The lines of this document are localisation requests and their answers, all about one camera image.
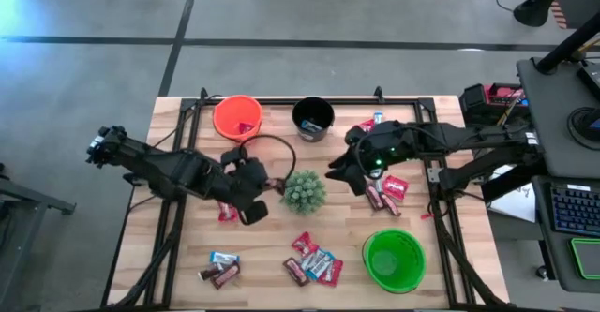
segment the green bowl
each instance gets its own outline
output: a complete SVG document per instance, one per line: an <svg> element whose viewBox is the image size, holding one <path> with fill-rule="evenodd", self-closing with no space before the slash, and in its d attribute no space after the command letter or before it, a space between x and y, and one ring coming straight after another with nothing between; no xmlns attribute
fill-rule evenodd
<svg viewBox="0 0 600 312"><path fill-rule="evenodd" d="M423 247L411 234L400 229L372 234L363 245L363 260L373 280L392 293L416 289L425 275Z"/></svg>

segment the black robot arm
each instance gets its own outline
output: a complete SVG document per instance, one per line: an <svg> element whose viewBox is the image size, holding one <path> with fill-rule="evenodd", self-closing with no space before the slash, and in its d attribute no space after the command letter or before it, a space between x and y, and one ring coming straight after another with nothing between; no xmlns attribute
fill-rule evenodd
<svg viewBox="0 0 600 312"><path fill-rule="evenodd" d="M248 158L245 149L234 148L217 162L201 152L183 149L164 152L128 137L121 126L102 127L87 150L87 162L123 166L148 182L162 199L191 194L204 200L233 205L244 224L267 215L263 201L255 201L267 187L268 176L257 158ZM234 171L225 172L229 164Z"/></svg>
<svg viewBox="0 0 600 312"><path fill-rule="evenodd" d="M510 147L528 144L526 127L483 126L460 128L446 123L400 123L386 121L365 132L354 126L346 133L348 150L329 164L326 177L347 182L354 195L367 188L370 171L385 171L410 159L444 157L461 149Z"/></svg>

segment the small potted plant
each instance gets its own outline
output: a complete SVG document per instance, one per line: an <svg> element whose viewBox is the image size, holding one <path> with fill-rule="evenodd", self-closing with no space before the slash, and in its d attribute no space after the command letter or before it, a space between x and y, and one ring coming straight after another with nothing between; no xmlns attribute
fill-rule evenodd
<svg viewBox="0 0 600 312"><path fill-rule="evenodd" d="M325 203L325 185L316 171L295 171L286 182L281 201L299 215L310 215Z"/></svg>

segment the gray floor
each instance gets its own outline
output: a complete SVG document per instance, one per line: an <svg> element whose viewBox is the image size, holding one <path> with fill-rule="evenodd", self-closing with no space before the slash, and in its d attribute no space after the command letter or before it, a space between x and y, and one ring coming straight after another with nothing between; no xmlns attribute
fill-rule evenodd
<svg viewBox="0 0 600 312"><path fill-rule="evenodd" d="M514 7L522 0L501 0ZM186 0L0 0L0 36L174 37ZM186 37L555 44L565 31L515 22L494 0L196 0ZM51 213L27 264L18 309L99 305L130 192L123 170L85 164L100 126L144 138L171 46L0 42L0 161L13 180L78 203ZM185 46L170 96L459 94L516 82L541 52ZM511 300L599 309L598 299L542 283L536 244L498 242Z"/></svg>

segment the keyboard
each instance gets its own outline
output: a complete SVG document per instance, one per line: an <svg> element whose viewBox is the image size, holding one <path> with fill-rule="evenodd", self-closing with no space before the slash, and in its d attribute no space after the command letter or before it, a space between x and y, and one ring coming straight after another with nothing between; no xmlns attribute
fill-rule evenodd
<svg viewBox="0 0 600 312"><path fill-rule="evenodd" d="M552 184L554 230L600 236L600 189Z"/></svg>

